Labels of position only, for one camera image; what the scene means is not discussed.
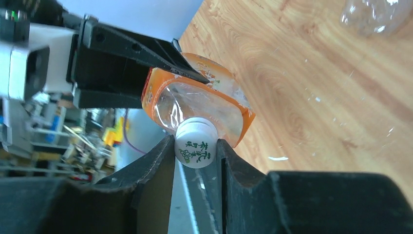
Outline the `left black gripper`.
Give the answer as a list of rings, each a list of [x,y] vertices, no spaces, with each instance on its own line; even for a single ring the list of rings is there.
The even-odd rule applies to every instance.
[[[77,84],[73,104],[79,109],[141,109],[149,67],[203,84],[209,80],[193,69],[172,42],[67,14],[74,29],[67,81]]]

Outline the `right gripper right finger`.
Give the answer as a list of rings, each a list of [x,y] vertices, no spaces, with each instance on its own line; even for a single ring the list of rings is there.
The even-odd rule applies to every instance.
[[[271,171],[217,143],[225,234],[410,234],[413,210],[387,176]]]

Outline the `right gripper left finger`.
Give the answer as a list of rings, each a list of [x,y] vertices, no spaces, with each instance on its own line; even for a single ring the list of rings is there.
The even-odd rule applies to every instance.
[[[99,180],[0,180],[3,234],[166,234],[175,169],[174,137]]]

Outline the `orange label tea bottle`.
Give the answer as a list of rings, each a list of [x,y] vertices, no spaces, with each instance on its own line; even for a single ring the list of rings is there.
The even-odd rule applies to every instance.
[[[181,54],[209,82],[151,68],[141,96],[143,110],[172,134],[188,118],[208,119],[218,137],[236,147],[256,116],[241,85],[222,65],[197,54]]]

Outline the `white bottle cap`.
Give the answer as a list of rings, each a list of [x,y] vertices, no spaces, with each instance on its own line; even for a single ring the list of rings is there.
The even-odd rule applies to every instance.
[[[176,158],[189,168],[208,166],[216,158],[218,132],[211,121],[202,117],[184,120],[176,131]]]

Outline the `red cap water bottle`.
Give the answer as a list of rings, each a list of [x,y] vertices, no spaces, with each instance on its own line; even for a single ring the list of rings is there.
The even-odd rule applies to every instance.
[[[339,19],[363,36],[389,35],[410,20],[412,11],[411,0],[347,0]]]

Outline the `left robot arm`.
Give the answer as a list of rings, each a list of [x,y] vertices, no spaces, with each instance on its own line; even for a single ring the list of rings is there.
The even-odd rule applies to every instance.
[[[171,41],[81,18],[56,0],[0,3],[3,99],[73,91],[80,109],[141,108],[153,68],[208,83]]]

